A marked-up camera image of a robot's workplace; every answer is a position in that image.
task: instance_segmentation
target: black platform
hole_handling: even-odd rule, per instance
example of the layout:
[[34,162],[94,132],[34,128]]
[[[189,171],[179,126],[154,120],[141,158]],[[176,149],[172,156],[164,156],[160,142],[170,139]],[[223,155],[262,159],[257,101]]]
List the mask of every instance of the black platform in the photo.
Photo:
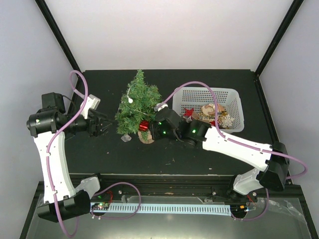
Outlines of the black platform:
[[[272,143],[250,70],[145,70],[145,81],[155,84],[165,99],[176,87],[202,81],[211,87],[238,91],[245,119],[242,132],[233,135],[260,143]],[[135,70],[86,71],[89,93],[101,99],[98,111],[114,119],[121,95]],[[77,98],[79,105],[82,99]],[[229,156],[202,149],[185,149],[179,142],[160,140],[143,144],[137,135],[123,142],[112,126],[106,135],[89,138],[78,133],[65,143],[69,173],[234,175],[252,167]]]

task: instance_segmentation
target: red christmas ball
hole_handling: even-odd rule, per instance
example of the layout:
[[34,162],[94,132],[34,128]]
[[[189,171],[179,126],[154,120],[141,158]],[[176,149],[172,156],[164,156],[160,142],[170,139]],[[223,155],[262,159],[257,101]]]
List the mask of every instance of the red christmas ball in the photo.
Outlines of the red christmas ball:
[[140,127],[139,127],[139,130],[140,131],[147,131],[148,128],[149,128],[149,125],[150,123],[146,120],[143,120],[141,123],[140,123]]

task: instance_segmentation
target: white connector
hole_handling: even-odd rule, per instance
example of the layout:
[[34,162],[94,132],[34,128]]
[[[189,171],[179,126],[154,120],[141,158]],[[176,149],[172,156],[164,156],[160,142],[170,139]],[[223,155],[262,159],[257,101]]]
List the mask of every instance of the white connector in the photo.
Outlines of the white connector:
[[86,105],[85,105],[83,111],[81,112],[81,115],[83,115],[83,117],[84,117],[85,119],[87,119],[87,118],[88,118],[89,109],[94,109],[94,110],[96,110],[96,108],[99,106],[100,101],[101,101],[101,100],[100,100],[99,98],[97,98],[96,96],[94,96],[94,95],[89,95],[89,96],[88,96],[88,99],[87,99],[87,101],[86,101]]
[[167,104],[162,105],[161,107],[158,108],[158,111],[164,109],[165,107],[168,107],[168,105],[167,105]]

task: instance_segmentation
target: mini christmas tree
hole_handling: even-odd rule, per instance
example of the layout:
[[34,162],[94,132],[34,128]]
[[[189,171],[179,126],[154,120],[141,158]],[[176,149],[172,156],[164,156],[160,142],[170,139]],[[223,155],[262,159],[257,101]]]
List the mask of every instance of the mini christmas tree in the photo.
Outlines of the mini christmas tree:
[[[149,86],[144,82],[144,72],[138,70],[134,79],[128,84],[128,89],[122,95],[119,112],[115,115],[118,121],[119,134],[137,133],[143,120],[154,120],[154,107],[161,102],[157,86]],[[147,139],[148,132],[141,131],[142,138]]]

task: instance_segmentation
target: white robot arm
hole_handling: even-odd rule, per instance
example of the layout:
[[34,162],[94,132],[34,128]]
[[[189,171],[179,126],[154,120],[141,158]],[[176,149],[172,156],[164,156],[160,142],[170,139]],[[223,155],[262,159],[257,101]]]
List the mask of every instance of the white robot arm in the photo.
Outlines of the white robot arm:
[[[47,220],[57,222],[54,209],[55,194],[63,220],[79,216],[90,211],[90,199],[100,190],[99,179],[94,176],[81,181],[76,188],[70,180],[67,162],[65,158],[64,142],[65,133],[87,131],[90,136],[98,136],[105,132],[104,122],[106,115],[95,111],[100,99],[89,95],[87,103],[81,115],[76,121],[60,133],[53,141],[50,153],[46,153],[48,143],[54,134],[65,125],[72,114],[65,115],[65,107],[61,94],[49,93],[42,95],[42,109],[36,114],[30,115],[27,127],[39,151],[44,178],[43,205],[38,207],[38,215]],[[51,190],[46,157],[49,154],[50,171],[55,192]]]
[[[282,191],[285,188],[289,159],[263,152],[263,150],[268,152],[275,150],[287,153],[282,143],[261,144],[224,132],[225,138],[223,138],[216,127],[195,119],[187,122],[174,110],[169,109],[167,105],[159,109],[155,116],[155,122],[150,124],[150,131],[153,140],[168,137],[173,140],[177,139],[185,146],[191,147],[201,143],[205,150],[223,153],[252,165],[254,169],[233,177],[227,192],[230,199],[240,198],[241,195],[247,195],[262,187],[273,191]],[[240,143],[259,148],[260,151],[243,147]]]

